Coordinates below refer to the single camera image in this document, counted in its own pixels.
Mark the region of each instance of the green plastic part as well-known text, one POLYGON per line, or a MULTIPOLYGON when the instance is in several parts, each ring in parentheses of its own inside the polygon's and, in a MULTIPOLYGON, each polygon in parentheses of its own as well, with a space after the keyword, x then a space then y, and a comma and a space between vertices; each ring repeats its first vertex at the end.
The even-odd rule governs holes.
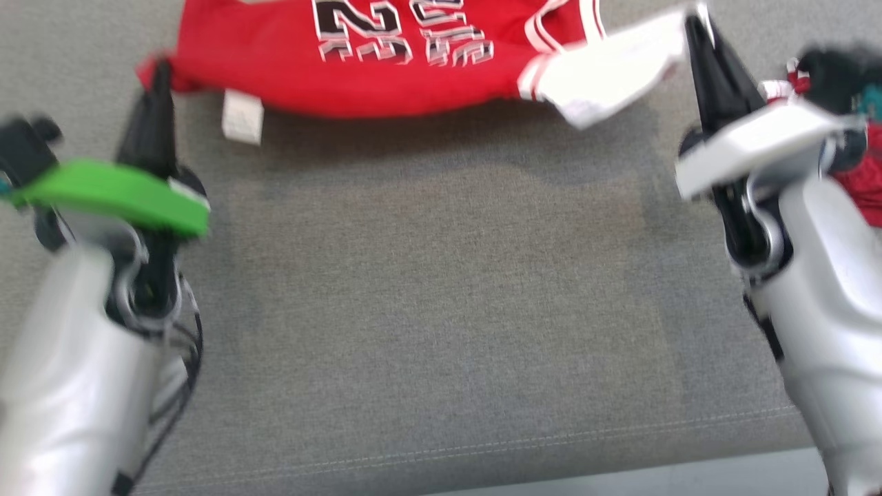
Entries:
POLYGON ((198 195, 172 189, 140 169, 88 159, 61 164, 5 197, 15 207, 72 208, 182 237, 204 236, 211 210, 198 195))

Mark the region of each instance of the basketball jersey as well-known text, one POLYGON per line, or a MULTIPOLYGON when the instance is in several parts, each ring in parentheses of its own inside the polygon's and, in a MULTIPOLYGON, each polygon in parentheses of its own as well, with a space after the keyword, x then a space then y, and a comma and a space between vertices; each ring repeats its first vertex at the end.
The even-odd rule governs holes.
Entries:
MULTIPOLYGON (((554 101, 539 91, 554 57, 605 37, 599 0, 187 0, 178 46, 163 56, 178 91, 234 89, 316 116, 415 116, 554 101)), ((614 79, 620 57, 607 58, 580 77, 614 79)), ((151 74, 148 62, 145 84, 151 74)))

